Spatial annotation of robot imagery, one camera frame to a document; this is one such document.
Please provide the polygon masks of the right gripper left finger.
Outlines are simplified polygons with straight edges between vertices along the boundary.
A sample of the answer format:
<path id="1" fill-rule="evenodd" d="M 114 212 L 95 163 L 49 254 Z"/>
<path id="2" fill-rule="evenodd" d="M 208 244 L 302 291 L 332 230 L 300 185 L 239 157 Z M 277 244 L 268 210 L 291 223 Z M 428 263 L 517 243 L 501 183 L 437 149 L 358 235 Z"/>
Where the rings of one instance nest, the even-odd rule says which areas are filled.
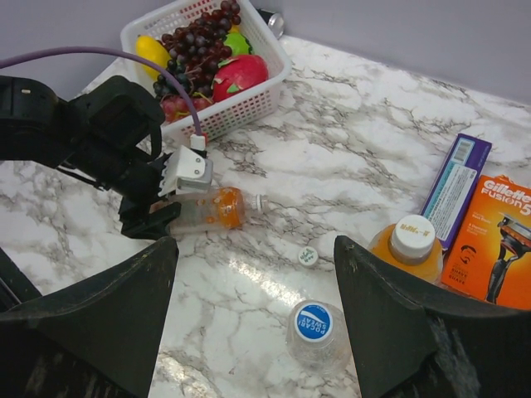
<path id="1" fill-rule="evenodd" d="M 2 253 L 1 395 L 148 396 L 177 262 L 164 237 L 42 295 Z"/>

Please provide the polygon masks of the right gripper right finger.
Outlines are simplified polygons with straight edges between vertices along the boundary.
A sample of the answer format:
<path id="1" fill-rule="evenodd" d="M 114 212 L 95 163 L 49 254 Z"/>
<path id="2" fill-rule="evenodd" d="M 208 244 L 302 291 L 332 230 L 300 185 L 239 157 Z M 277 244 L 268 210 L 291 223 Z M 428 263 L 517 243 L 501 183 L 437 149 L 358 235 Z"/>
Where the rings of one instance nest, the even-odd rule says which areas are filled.
<path id="1" fill-rule="evenodd" d="M 344 235 L 334 265 L 362 396 L 529 396 L 528 311 L 437 287 Z"/>

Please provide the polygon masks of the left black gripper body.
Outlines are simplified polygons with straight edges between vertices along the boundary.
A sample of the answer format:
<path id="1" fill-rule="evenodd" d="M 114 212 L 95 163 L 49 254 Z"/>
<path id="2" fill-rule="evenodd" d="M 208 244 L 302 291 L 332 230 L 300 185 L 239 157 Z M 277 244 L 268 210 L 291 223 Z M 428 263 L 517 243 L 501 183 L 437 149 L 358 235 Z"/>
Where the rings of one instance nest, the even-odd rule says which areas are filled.
<path id="1" fill-rule="evenodd" d="M 151 163 L 137 164 L 126 178 L 119 206 L 121 234 L 131 239 L 161 239 L 170 236 L 169 223 L 181 213 L 181 205 L 160 197 L 164 154 Z"/>

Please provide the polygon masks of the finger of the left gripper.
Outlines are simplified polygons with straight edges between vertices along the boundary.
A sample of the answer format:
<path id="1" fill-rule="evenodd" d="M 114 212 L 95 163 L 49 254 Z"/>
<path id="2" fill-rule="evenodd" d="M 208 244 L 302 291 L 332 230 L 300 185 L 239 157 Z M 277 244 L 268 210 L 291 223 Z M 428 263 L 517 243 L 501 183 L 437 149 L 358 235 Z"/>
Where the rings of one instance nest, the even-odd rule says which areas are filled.
<path id="1" fill-rule="evenodd" d="M 151 206 L 148 205 L 121 202 L 121 234 L 136 240 L 158 240 L 170 236 L 169 224 L 178 219 L 180 213 L 181 204 L 178 202 L 163 204 L 154 211 L 151 211 Z"/>

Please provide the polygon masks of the tall orange drink bottle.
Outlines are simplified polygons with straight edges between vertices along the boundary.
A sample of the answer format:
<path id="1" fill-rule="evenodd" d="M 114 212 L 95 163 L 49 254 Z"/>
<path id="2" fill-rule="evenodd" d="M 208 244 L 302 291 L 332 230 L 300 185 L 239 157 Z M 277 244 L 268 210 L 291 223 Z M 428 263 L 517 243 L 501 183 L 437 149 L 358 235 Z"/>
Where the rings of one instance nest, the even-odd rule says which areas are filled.
<path id="1" fill-rule="evenodd" d="M 236 229 L 270 209 L 268 196 L 247 194 L 236 187 L 212 188 L 177 199 L 181 210 L 168 225 L 171 235 Z"/>

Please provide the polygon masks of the clear plastic bottle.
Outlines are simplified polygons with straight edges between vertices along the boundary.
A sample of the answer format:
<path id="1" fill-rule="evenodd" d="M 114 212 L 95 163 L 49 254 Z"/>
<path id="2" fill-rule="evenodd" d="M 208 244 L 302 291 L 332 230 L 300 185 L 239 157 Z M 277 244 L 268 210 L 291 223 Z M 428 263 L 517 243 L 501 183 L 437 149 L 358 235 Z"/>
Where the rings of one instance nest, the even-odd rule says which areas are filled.
<path id="1" fill-rule="evenodd" d="M 344 315 L 329 303 L 297 303 L 287 322 L 285 341 L 290 356 L 305 371 L 320 376 L 337 376 L 352 356 Z"/>

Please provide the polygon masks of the blue white bottle cap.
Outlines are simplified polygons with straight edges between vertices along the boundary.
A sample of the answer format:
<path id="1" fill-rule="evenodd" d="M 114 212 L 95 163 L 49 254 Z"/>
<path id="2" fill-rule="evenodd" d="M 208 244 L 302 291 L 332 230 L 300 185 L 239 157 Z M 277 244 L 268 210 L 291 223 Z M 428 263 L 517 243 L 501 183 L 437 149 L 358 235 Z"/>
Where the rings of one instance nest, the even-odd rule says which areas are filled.
<path id="1" fill-rule="evenodd" d="M 306 342 L 325 341 L 333 331 L 334 318 L 329 309 L 321 303 L 303 304 L 295 312 L 295 332 Z"/>

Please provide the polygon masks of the small orange juice bottle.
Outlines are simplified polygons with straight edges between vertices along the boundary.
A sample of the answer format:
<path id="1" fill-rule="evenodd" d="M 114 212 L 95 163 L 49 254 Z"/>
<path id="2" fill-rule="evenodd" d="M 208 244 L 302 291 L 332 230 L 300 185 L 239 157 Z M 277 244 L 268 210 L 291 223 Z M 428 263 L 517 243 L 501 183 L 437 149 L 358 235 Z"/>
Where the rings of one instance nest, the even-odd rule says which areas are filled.
<path id="1" fill-rule="evenodd" d="M 443 249 L 435 228 L 424 216 L 407 215 L 376 234 L 368 250 L 417 278 L 435 284 L 443 269 Z"/>

